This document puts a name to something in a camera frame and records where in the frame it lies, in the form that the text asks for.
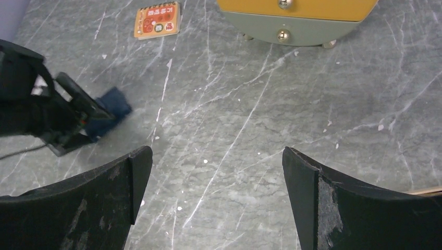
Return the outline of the blue card holder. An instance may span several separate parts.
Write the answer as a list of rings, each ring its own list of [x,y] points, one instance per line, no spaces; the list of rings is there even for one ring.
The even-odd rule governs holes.
[[[84,127],[87,137],[92,142],[97,142],[116,128],[132,112],[124,93],[117,87],[97,97],[95,102],[99,105],[101,115],[98,118],[91,118]]]

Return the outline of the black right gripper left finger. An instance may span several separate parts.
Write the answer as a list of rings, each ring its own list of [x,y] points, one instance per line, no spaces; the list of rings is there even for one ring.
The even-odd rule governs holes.
[[[141,146],[68,179],[1,197],[1,249],[124,249],[152,169]]]

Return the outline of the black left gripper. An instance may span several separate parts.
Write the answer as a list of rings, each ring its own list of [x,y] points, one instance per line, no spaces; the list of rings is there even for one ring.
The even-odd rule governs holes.
[[[114,119],[109,111],[87,94],[67,73],[60,72],[56,82],[72,97],[71,103],[55,90],[45,57],[30,49],[1,40],[1,136],[45,134],[46,146],[64,156],[92,144],[89,137],[76,134],[62,142],[63,136],[81,129],[84,112],[95,120]]]

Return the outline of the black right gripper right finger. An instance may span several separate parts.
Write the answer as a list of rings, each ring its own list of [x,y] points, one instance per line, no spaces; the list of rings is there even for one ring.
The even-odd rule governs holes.
[[[441,249],[441,194],[385,189],[286,147],[282,166],[302,249]]]

